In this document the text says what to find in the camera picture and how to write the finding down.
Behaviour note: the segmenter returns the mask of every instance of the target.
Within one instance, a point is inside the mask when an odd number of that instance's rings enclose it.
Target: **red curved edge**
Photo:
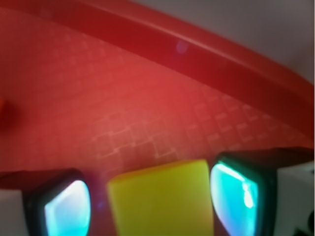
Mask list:
[[[0,7],[46,18],[146,57],[260,109],[314,140],[314,86],[215,34],[127,0],[0,0]]]

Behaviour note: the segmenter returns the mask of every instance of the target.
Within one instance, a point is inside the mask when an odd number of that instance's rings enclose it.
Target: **red tray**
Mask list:
[[[119,173],[314,148],[314,86],[244,47],[125,0],[0,7],[0,171],[83,171],[90,235],[115,234],[105,184]]]

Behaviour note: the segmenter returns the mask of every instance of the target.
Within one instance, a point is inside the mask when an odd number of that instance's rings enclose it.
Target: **black bezel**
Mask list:
[[[277,172],[262,169],[259,166],[235,158],[232,152],[223,152],[217,163],[224,163],[244,177],[257,183],[258,206],[256,219],[256,236],[273,234],[277,206]]]
[[[44,207],[75,180],[85,182],[76,169],[66,170],[31,192],[23,193],[25,218],[30,235],[47,236]]]

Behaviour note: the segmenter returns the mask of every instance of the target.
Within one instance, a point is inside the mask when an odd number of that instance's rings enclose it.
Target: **cyan light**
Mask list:
[[[49,236],[85,236],[91,219],[91,201],[87,185],[76,180],[45,205]]]
[[[218,218],[231,236],[253,236],[256,228],[258,186],[229,166],[211,170],[211,195]]]

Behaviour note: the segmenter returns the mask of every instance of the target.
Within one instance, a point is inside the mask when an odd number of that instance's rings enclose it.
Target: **plastic container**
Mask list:
[[[117,174],[314,147],[314,87],[244,47],[125,0],[0,7],[0,171],[80,169],[91,235],[115,234]]]

